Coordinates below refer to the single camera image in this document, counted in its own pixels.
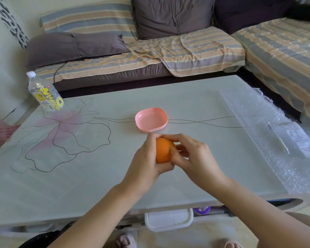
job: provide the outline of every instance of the plastic water bottle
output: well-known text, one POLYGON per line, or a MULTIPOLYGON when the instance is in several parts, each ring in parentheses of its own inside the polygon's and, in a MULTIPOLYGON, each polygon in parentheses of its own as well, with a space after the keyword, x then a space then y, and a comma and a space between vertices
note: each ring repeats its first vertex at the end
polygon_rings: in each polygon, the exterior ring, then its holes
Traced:
POLYGON ((59 111, 63 106, 63 99, 53 84, 46 79, 37 77, 34 71, 26 73, 29 77, 29 91, 34 98, 47 110, 59 111))

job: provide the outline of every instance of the white plastic container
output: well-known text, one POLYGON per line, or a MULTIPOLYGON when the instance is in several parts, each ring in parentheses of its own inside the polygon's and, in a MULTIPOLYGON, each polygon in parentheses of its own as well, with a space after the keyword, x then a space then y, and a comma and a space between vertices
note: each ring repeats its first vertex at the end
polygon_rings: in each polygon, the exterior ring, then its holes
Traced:
POLYGON ((145 214, 145 223, 153 232, 168 231, 190 226, 193 221, 193 210, 174 210, 145 214))
POLYGON ((53 84, 37 77, 34 71, 26 73, 29 77, 29 91, 47 111, 59 111, 63 107, 63 99, 53 84))

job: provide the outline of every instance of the hand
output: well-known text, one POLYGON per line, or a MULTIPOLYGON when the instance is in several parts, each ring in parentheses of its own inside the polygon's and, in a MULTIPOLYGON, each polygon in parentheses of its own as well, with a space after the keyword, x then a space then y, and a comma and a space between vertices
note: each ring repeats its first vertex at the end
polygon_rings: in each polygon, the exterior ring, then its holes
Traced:
POLYGON ((121 182, 123 188, 137 196, 143 196, 155 183, 159 175, 172 171, 174 165, 169 163, 156 163, 156 139, 162 134, 149 133, 146 141, 137 150, 132 163, 121 182))
POLYGON ((163 135, 162 137, 181 143, 177 145, 177 150, 170 148, 171 162, 182 168, 198 187, 212 194, 216 188, 227 183, 228 177, 219 168, 205 143, 184 134, 163 135))

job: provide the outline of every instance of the orange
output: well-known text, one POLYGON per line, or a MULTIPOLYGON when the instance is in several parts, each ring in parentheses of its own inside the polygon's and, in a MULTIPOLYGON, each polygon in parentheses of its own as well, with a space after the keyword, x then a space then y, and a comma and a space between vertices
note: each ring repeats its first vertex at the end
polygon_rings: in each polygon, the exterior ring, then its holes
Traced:
POLYGON ((166 163, 171 160, 170 147, 176 148, 174 142, 160 137, 156 140, 156 162, 166 163))

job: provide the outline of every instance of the pillow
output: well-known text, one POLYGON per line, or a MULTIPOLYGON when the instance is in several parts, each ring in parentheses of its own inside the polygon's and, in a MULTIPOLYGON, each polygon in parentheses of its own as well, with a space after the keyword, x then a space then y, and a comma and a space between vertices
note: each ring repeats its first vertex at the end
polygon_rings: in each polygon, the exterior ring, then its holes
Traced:
POLYGON ((131 0, 138 39, 189 33, 211 26, 215 0, 131 0))
POLYGON ((111 0, 63 9, 42 16, 40 24, 46 33, 111 32, 123 35, 125 42, 137 40, 130 0, 111 0))
POLYGON ((295 0, 216 0, 215 24, 228 34, 283 18, 295 0))
POLYGON ((122 35, 54 32, 32 38, 26 47, 27 67, 35 70, 56 63, 128 52, 122 35))
POLYGON ((287 12, 290 19, 310 22, 310 4, 300 4, 292 7, 287 12))

